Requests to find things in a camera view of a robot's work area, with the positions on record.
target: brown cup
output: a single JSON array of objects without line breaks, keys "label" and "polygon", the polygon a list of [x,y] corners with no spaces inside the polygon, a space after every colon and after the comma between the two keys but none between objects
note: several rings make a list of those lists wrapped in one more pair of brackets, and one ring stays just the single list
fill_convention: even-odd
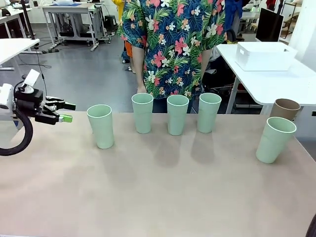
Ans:
[{"label": "brown cup", "polygon": [[292,121],[301,106],[289,99],[277,99],[273,104],[270,117],[281,117]]}]

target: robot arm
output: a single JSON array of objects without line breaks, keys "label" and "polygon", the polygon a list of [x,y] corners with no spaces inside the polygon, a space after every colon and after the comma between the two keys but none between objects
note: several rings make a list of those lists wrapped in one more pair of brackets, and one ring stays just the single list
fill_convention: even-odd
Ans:
[{"label": "robot arm", "polygon": [[5,83],[0,87],[0,115],[20,120],[25,127],[25,136],[21,144],[10,149],[0,148],[0,156],[17,154],[29,145],[33,137],[33,126],[29,117],[35,118],[36,122],[51,125],[57,122],[72,122],[72,116],[60,115],[56,111],[75,110],[76,105],[51,96],[46,96],[43,100],[43,91],[33,88],[39,75],[39,72],[32,69],[21,86],[13,87]]}]

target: person's hand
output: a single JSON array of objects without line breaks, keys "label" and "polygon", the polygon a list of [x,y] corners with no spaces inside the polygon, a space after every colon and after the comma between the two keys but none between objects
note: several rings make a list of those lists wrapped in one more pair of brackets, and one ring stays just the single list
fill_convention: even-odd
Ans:
[{"label": "person's hand", "polygon": [[145,85],[143,84],[143,85],[141,85],[141,86],[138,86],[137,87],[137,94],[138,93],[147,93],[147,91],[146,91],[146,88],[145,88]]}]

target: cup rim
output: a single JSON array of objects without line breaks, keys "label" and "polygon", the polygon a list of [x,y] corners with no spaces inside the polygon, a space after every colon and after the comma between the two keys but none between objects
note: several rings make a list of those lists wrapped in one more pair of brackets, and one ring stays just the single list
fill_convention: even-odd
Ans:
[{"label": "cup rim", "polygon": [[[216,95],[217,97],[220,98],[220,101],[219,101],[219,102],[215,102],[215,103],[207,102],[207,101],[201,99],[201,96],[202,96],[202,95],[205,95],[205,94]],[[207,104],[210,104],[210,105],[215,105],[215,104],[218,104],[218,103],[221,103],[221,102],[222,102],[222,97],[220,97],[219,95],[217,95],[217,94],[215,94],[215,93],[209,93],[209,92],[208,92],[208,93],[203,93],[203,94],[201,94],[201,95],[199,96],[199,99],[200,99],[201,101],[203,101],[204,103],[207,103]]]},{"label": "cup rim", "polygon": [[[281,130],[278,130],[278,129],[272,127],[272,126],[269,124],[269,120],[270,120],[270,119],[275,119],[275,118],[283,119],[283,120],[286,120],[287,122],[290,122],[291,124],[293,124],[294,127],[295,127],[294,131],[285,132],[285,131],[281,131]],[[268,125],[270,128],[272,128],[273,130],[278,131],[278,132],[281,132],[281,133],[294,133],[294,132],[296,132],[296,129],[297,129],[295,123],[293,123],[292,121],[290,121],[290,120],[288,120],[288,119],[286,119],[286,118],[281,118],[281,117],[270,117],[270,118],[268,118],[268,119],[267,119],[267,125]]]},{"label": "cup rim", "polygon": [[[134,96],[137,96],[137,95],[140,95],[140,94],[150,95],[152,98],[151,98],[151,100],[150,100],[149,102],[146,102],[146,103],[138,103],[138,102],[134,101],[134,100],[133,100],[133,97],[134,97]],[[138,105],[150,104],[151,102],[153,102],[153,100],[154,100],[154,97],[153,97],[151,94],[148,94],[148,93],[137,93],[137,94],[135,94],[135,95],[132,96],[132,101],[133,101],[133,103],[138,104]]]},{"label": "cup rim", "polygon": [[[92,109],[93,107],[96,107],[96,106],[106,106],[106,107],[109,107],[109,108],[110,108],[110,112],[109,112],[108,114],[103,115],[103,116],[100,116],[100,117],[91,116],[91,115],[88,113],[88,111],[89,111],[90,109]],[[93,118],[93,119],[100,119],[100,118],[104,118],[104,117],[106,117],[106,116],[110,115],[111,113],[112,113],[112,108],[111,108],[111,106],[108,106],[108,105],[103,105],[103,104],[93,105],[93,106],[91,106],[89,109],[87,109],[87,115],[88,115],[90,118]]]},{"label": "cup rim", "polygon": [[[280,100],[287,100],[287,101],[294,102],[294,103],[296,103],[296,104],[298,105],[298,108],[297,108],[297,109],[289,109],[289,108],[285,108],[285,107],[281,106],[280,104],[278,104],[278,101],[280,101]],[[290,110],[290,111],[298,111],[298,110],[300,110],[300,109],[301,109],[301,105],[300,105],[299,103],[297,103],[297,102],[296,102],[296,101],[294,101],[294,100],[285,99],[285,98],[279,98],[279,99],[276,99],[276,100],[275,100],[275,104],[276,104],[277,106],[279,106],[280,108],[282,108],[282,109],[285,109],[285,110]]]},{"label": "cup rim", "polygon": [[[186,98],[188,101],[187,101],[185,104],[183,104],[183,105],[175,105],[175,104],[170,103],[170,101],[169,101],[169,98],[172,97],[172,96],[182,96],[182,97]],[[170,96],[168,96],[168,98],[167,98],[167,102],[168,102],[170,105],[172,105],[172,106],[180,107],[180,106],[186,106],[186,105],[188,105],[188,104],[189,104],[189,99],[188,99],[188,97],[186,97],[186,96],[184,96],[184,95],[170,95]]]}]

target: yellow clothing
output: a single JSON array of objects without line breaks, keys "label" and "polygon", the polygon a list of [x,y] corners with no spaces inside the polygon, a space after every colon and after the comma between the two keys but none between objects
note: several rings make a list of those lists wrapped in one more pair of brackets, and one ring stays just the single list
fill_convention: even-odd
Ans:
[{"label": "yellow clothing", "polygon": [[123,15],[124,2],[122,2],[122,0],[112,0],[112,2],[118,6],[118,18],[120,20]]}]

